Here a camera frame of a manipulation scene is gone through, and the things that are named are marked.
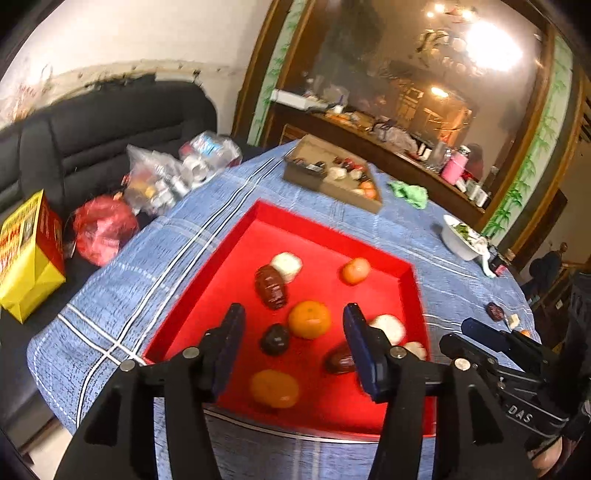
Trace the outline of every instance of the blue tablecloth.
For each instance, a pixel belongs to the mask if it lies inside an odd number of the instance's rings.
[[[74,432],[105,382],[126,358],[148,345],[192,276],[257,199],[264,199],[355,236],[414,264],[433,357],[446,361],[439,339],[458,332],[472,316],[497,328],[485,313],[489,301],[518,313],[534,331],[531,310],[515,280],[491,280],[475,262],[463,262],[442,244],[443,214],[429,202],[417,210],[394,197],[389,177],[377,173],[384,207],[373,215],[281,180],[276,148],[225,171],[138,234],[98,271],[28,348],[37,385],[60,421]],[[512,365],[501,358],[505,365]],[[161,479],[170,478],[164,410],[155,404],[155,437]],[[376,444],[303,436],[263,428],[209,410],[207,423],[224,479],[365,479]],[[419,478],[431,478],[434,440],[423,442]]]

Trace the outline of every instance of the red plastic bag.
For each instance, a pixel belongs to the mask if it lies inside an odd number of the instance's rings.
[[[139,231],[139,224],[123,200],[104,195],[76,210],[74,231],[80,255],[104,267]]]

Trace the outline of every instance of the green cloth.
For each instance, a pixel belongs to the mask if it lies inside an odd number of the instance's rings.
[[[408,185],[403,181],[389,181],[388,185],[396,197],[404,198],[413,207],[423,210],[427,206],[427,189],[418,185]]]

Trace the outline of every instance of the yellow box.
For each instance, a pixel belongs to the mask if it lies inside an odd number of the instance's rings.
[[[0,230],[0,305],[23,323],[65,281],[61,220],[42,190]]]

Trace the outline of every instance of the ceiling light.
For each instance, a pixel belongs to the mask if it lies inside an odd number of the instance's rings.
[[[482,69],[506,72],[523,56],[513,39],[491,23],[479,21],[466,35],[469,57]]]
[[[449,93],[447,93],[444,90],[441,90],[439,87],[431,87],[431,93],[435,96],[441,97],[441,98],[447,98],[449,97]]]

